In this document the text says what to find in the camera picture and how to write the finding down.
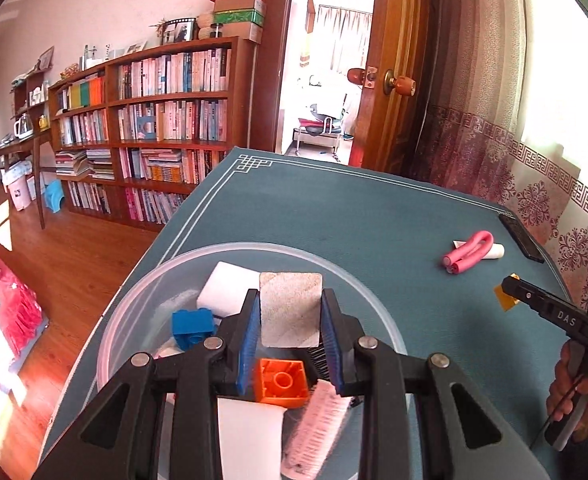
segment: kettle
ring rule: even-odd
[[[32,120],[30,116],[26,113],[23,114],[19,119],[14,123],[14,137],[17,139],[27,139],[31,137],[34,133],[34,126],[32,125]]]

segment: wooden floor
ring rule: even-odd
[[[7,220],[0,185],[0,257],[37,295],[50,324],[19,377],[26,397],[5,410],[0,425],[0,465],[12,480],[36,468],[52,411],[85,340],[117,288],[151,245],[155,233],[70,213],[45,213],[36,204]]]

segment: hand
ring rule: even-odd
[[[567,366],[570,362],[570,346],[569,342],[566,342],[562,349],[560,350],[560,361],[556,364],[555,367],[555,381],[549,386],[549,397],[547,397],[547,415],[550,415],[552,410],[555,406],[560,402],[563,396],[570,390],[571,385],[574,383],[574,380],[567,369]],[[578,393],[581,395],[588,394],[588,377],[583,379],[583,381],[577,387]],[[556,408],[554,412],[554,420],[558,421],[563,418],[565,415],[569,415],[571,410],[573,409],[573,402],[571,398],[573,397],[574,393],[572,392],[568,398]],[[576,426],[576,430],[573,433],[573,440],[574,442],[580,442],[588,438],[588,405],[585,413],[583,414],[580,422]]]

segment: table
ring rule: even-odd
[[[96,394],[104,329],[125,293],[177,254],[225,242],[270,242],[308,251],[356,276],[386,306],[408,353],[454,359],[528,443],[546,418],[544,400],[564,333],[521,304],[503,313],[502,279],[568,298],[554,263],[527,260],[498,220],[501,206],[400,177],[236,148],[189,196],[132,270],[74,364],[44,441],[47,451]],[[500,260],[453,276],[440,266],[453,240],[487,229]],[[417,425],[412,422],[412,433]],[[537,455],[557,477],[553,450]],[[413,446],[413,469],[420,458]]]
[[[47,128],[38,134],[34,134],[27,139],[15,139],[9,144],[0,148],[0,157],[3,160],[4,170],[7,171],[10,168],[10,155],[13,153],[25,154],[28,156],[30,153],[33,155],[32,172],[34,173],[34,186],[36,186],[36,205],[39,209],[40,228],[45,229],[45,219],[43,217],[43,203],[42,196],[40,195],[40,145],[46,142],[52,141],[52,134],[50,129]],[[53,171],[56,173],[55,168],[42,168],[45,171]],[[10,207],[12,206],[12,200],[9,200]]]

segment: green box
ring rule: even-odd
[[[252,22],[262,27],[265,18],[256,9],[222,10],[214,13],[214,21],[215,23]]]

